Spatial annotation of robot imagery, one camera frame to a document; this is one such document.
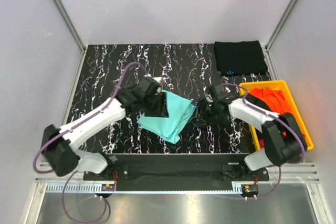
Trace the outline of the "teal t shirt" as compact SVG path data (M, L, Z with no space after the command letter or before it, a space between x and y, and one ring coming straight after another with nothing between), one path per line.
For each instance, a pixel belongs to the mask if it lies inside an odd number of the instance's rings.
M192 118L196 106L191 100L183 98L173 92L163 90L166 95L166 108L168 117L150 117L145 113L140 116L137 123L163 140L176 144L188 121Z

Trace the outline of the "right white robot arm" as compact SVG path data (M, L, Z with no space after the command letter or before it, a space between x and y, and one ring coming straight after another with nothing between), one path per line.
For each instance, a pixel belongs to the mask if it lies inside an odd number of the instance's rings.
M264 167L302 162L308 147L295 117L289 112L279 114L259 107L248 101L247 96L247 92L243 95L227 92L224 84L208 87L196 104L195 125L207 126L220 116L229 115L261 133L264 148L247 155L238 167L244 180L252 179Z

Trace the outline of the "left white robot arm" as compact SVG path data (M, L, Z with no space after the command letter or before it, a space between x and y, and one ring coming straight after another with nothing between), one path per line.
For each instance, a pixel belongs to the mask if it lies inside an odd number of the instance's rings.
M139 83L117 88L112 97L81 118L55 128L45 128L43 156L52 171L63 177L72 172L89 172L103 180L114 172L114 161L106 154L81 151L79 147L108 125L121 121L128 114L147 112L160 118L168 117L163 78L145 76Z

